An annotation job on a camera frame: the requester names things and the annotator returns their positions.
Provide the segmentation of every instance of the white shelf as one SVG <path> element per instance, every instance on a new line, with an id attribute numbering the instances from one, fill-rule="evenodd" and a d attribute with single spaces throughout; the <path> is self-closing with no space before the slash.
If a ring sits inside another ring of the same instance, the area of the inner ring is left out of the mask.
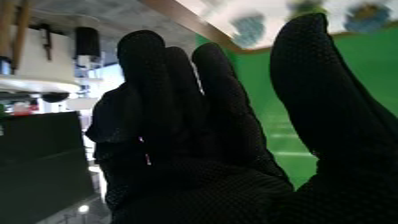
<path id="1" fill-rule="evenodd" d="M 77 82 L 40 79 L 20 75 L 0 75 L 0 90 L 8 92 L 75 93 L 81 90 L 81 85 Z"/>

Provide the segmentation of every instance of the light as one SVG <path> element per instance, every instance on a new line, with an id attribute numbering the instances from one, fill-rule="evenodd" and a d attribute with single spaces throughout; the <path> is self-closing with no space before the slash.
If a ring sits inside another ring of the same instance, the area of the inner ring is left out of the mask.
<path id="1" fill-rule="evenodd" d="M 86 213 L 90 212 L 90 210 L 91 210 L 90 205 L 83 205 L 83 206 L 79 207 L 79 213 L 81 213 L 81 214 L 86 214 Z"/>
<path id="2" fill-rule="evenodd" d="M 90 166 L 90 171 L 91 171 L 93 173 L 100 173 L 100 172 L 102 172 L 102 169 L 100 169 L 98 166 Z"/>

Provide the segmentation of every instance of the black glove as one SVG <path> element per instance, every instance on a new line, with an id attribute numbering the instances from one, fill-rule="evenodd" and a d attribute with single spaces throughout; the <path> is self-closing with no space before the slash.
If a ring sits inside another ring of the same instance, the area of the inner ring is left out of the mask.
<path id="1" fill-rule="evenodd" d="M 354 77 L 324 14 L 299 17 L 282 30 L 271 77 L 303 142 L 321 158 L 280 223 L 398 223 L 398 120 Z"/>
<path id="2" fill-rule="evenodd" d="M 219 46 L 194 53 L 202 88 L 186 52 L 152 31 L 123 38 L 118 56 L 127 83 L 88 131 L 113 223 L 269 223 L 294 187 Z"/>

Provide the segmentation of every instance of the ceiling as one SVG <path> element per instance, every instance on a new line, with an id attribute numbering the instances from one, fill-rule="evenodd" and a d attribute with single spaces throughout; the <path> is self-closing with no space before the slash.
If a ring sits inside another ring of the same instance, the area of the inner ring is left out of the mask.
<path id="1" fill-rule="evenodd" d="M 194 51 L 196 33 L 155 12 L 138 0 L 33 0 L 33 23 L 47 22 L 67 34 L 77 24 L 90 24 L 100 30 L 106 64 L 118 62 L 116 44 L 122 37 L 138 30 L 154 30 L 171 46 Z"/>

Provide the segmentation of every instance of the green backdrop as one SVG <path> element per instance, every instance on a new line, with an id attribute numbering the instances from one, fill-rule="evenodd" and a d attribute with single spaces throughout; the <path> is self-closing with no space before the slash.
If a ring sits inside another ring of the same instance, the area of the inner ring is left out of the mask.
<path id="1" fill-rule="evenodd" d="M 198 44 L 207 42 L 209 40 L 198 35 Z M 345 37 L 337 40 L 337 45 L 376 98 L 398 114 L 398 29 Z M 287 110 L 271 85 L 271 53 L 239 55 L 228 50 L 226 53 L 264 124 L 269 148 L 299 187 L 315 174 L 317 159 L 297 138 Z"/>

